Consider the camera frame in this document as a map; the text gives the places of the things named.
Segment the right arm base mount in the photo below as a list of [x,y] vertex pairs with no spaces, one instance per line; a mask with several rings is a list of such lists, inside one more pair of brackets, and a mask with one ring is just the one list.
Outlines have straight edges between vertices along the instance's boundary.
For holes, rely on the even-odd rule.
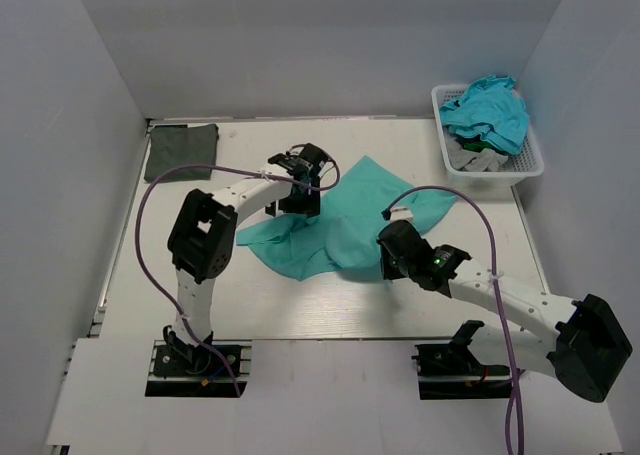
[[482,364],[466,347],[419,344],[411,359],[423,401],[506,400],[511,396],[510,369],[503,364]]

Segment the teal t shirt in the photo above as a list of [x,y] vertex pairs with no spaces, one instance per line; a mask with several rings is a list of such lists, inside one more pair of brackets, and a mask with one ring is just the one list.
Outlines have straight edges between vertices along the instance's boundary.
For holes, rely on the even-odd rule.
[[386,226],[381,212],[412,185],[362,157],[321,197],[317,217],[285,214],[236,233],[267,267],[299,281],[332,271],[374,270],[380,275],[376,243]]

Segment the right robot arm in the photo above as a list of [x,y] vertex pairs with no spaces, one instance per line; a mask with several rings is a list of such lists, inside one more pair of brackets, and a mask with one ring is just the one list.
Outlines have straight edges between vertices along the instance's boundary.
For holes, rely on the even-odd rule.
[[418,346],[414,360],[423,378],[481,376],[487,367],[509,366],[558,380],[574,395],[603,402],[632,345],[610,305],[589,294],[582,300],[538,291],[509,277],[495,277],[465,251],[432,247],[406,220],[378,236],[383,277],[409,279],[421,289],[503,314],[515,325],[509,341],[501,330],[468,320],[444,343]]

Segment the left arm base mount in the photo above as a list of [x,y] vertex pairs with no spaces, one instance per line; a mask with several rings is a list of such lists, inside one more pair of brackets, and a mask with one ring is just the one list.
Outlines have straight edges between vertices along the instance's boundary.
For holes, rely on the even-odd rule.
[[156,340],[147,376],[147,398],[239,398],[251,370],[252,346],[248,341],[225,341],[216,348],[225,356],[238,388],[223,362],[210,352],[189,367],[186,360],[162,341]]

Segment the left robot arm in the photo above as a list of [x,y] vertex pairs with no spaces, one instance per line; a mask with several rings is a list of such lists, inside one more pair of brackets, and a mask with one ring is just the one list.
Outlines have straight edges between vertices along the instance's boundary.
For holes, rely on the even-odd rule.
[[307,218],[320,213],[320,175],[294,176],[269,170],[264,178],[246,178],[212,193],[189,192],[168,240],[176,268],[177,303],[181,311],[163,338],[177,362],[189,374],[200,374],[214,363],[210,312],[216,278],[231,260],[237,226],[261,210],[278,210]]

